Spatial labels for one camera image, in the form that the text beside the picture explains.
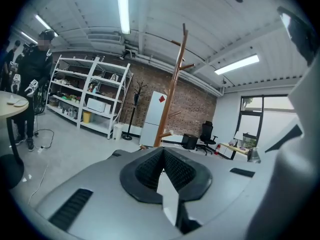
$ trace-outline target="refrigerator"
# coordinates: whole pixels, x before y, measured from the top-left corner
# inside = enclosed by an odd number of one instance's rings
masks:
[[[144,120],[140,144],[153,147],[160,124],[162,112],[166,104],[167,95],[154,91]]]

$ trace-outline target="desk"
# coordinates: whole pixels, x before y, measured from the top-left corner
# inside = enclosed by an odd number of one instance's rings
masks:
[[[235,158],[236,152],[239,152],[239,153],[241,153],[243,155],[247,155],[248,152],[249,152],[249,149],[247,149],[247,148],[245,150],[242,150],[239,147],[230,146],[228,143],[220,143],[220,145],[225,146],[228,149],[233,151],[232,155],[231,155],[231,158],[230,158],[231,160],[233,160]]]
[[[13,94],[6,91],[0,91],[0,119],[6,119],[6,127],[8,130],[9,140],[11,144],[12,154],[5,154],[0,157],[0,170],[1,176],[5,180],[5,184],[9,189],[14,188],[22,179],[25,171],[24,162],[19,157],[19,153],[15,144],[15,137],[12,128],[11,117],[25,111],[29,103],[24,106],[16,107],[14,105],[7,104],[11,95],[15,99],[24,100],[27,99],[17,94]]]

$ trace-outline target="office chair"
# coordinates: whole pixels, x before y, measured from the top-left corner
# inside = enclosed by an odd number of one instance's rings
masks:
[[[196,151],[198,151],[198,149],[202,149],[205,151],[205,155],[207,155],[208,154],[207,150],[209,150],[209,152],[212,155],[213,149],[209,147],[208,144],[210,145],[216,144],[215,139],[217,138],[217,136],[213,136],[214,138],[211,139],[212,130],[213,130],[212,122],[206,121],[205,123],[202,124],[202,134],[200,135],[200,140],[204,142],[204,145],[197,144],[195,146]]]

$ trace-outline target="sneaker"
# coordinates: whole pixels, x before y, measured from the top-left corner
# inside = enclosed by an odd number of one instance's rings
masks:
[[[34,140],[32,138],[27,138],[26,144],[28,145],[29,152],[31,152],[35,149]]]
[[[26,140],[25,137],[22,137],[21,135],[18,135],[18,137],[15,139],[15,145],[18,146],[20,143],[24,142]]]

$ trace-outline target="red sticker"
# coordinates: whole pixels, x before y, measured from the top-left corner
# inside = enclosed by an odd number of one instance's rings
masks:
[[[166,99],[165,99],[165,97],[162,95],[161,97],[160,97],[160,99],[159,99],[159,101],[160,102],[164,102]]]

